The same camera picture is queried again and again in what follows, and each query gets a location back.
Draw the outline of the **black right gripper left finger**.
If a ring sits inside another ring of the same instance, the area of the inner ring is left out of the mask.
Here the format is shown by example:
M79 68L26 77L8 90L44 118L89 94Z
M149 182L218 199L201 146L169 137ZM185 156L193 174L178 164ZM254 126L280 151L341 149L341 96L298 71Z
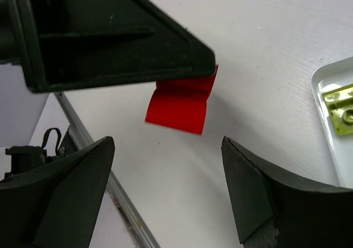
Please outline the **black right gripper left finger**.
M88 247L113 163L106 136L1 181L1 247Z

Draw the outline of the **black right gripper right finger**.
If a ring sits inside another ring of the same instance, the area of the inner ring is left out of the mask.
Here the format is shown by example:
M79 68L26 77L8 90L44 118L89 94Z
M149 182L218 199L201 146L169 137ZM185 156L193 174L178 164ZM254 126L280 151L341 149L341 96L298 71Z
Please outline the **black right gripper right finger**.
M222 140L222 160L244 247L351 247L352 190L292 173Z

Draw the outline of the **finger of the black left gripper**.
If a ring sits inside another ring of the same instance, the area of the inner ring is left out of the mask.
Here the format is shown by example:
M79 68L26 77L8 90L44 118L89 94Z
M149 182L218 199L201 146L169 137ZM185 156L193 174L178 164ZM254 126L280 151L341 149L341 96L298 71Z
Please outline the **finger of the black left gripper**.
M34 93L208 77L214 52L149 0L10 0Z

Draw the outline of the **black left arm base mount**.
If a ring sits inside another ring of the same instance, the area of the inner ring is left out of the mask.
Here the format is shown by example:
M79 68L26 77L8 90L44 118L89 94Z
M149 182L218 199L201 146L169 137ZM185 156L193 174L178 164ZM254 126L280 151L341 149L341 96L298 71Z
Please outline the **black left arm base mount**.
M57 134L55 154L47 154L46 145L52 132ZM1 180L28 172L64 158L78 149L69 133L62 135L59 128L49 128L44 133L41 146L12 146L1 148Z

